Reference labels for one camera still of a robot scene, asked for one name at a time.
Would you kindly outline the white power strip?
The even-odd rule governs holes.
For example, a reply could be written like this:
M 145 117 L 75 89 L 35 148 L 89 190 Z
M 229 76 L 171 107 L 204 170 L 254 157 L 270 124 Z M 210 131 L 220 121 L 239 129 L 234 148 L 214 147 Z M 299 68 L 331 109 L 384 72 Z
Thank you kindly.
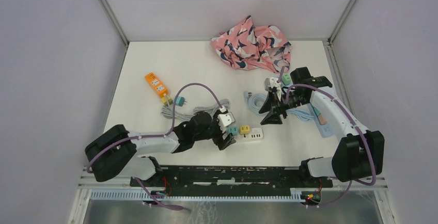
M 252 142 L 264 139 L 263 129 L 260 127 L 251 128 L 250 132 L 245 135 L 238 134 L 235 137 L 236 142 Z

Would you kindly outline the teal USB plug adapter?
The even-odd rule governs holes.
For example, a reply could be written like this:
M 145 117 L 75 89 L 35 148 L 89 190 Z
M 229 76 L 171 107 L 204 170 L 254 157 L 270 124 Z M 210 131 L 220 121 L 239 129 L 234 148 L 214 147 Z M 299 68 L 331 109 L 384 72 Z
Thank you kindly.
M 174 105 L 182 107 L 186 103 L 186 99 L 184 97 L 178 96 L 174 99 Z

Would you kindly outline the orange power strip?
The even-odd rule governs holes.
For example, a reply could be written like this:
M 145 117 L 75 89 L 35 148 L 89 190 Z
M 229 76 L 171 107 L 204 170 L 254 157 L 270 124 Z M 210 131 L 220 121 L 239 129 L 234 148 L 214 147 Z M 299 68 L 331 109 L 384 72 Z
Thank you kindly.
M 169 91 L 165 84 L 153 72 L 146 74 L 144 78 L 148 85 L 161 99 L 169 95 Z

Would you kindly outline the yellow USB plug adapter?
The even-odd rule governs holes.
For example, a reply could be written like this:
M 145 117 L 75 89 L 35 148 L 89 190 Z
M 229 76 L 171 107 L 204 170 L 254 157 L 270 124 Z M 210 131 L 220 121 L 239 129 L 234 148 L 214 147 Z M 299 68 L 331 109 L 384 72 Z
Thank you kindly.
M 166 107 L 170 107 L 173 105 L 173 99 L 167 94 L 163 95 L 163 97 L 161 98 L 161 101 L 162 101 L 163 105 Z

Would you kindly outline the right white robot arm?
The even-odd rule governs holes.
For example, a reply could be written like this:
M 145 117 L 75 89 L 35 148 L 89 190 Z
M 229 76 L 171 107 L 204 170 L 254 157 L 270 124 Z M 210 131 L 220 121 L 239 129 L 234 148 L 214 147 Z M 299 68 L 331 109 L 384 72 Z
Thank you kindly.
M 310 158 L 301 162 L 299 182 L 311 187 L 319 178 L 336 178 L 341 182 L 356 181 L 374 185 L 382 172 L 385 138 L 358 121 L 336 95 L 333 84 L 325 76 L 314 77 L 307 67 L 290 73 L 292 85 L 284 89 L 278 77 L 266 78 L 267 98 L 259 110 L 265 117 L 260 122 L 282 124 L 287 111 L 303 105 L 315 107 L 327 120 L 339 140 L 331 157 Z

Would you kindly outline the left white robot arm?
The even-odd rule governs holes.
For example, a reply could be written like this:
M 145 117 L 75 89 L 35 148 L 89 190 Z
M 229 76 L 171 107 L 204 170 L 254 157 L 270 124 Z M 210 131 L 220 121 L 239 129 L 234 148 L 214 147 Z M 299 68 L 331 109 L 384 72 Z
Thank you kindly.
M 163 176 L 152 153 L 181 153 L 203 140 L 211 140 L 219 150 L 224 150 L 235 143 L 234 135 L 227 132 L 234 122 L 231 112 L 220 109 L 213 116 L 200 111 L 189 121 L 173 127 L 169 134 L 130 132 L 118 124 L 85 148 L 89 161 L 86 171 L 92 173 L 98 182 L 121 175 L 157 186 Z

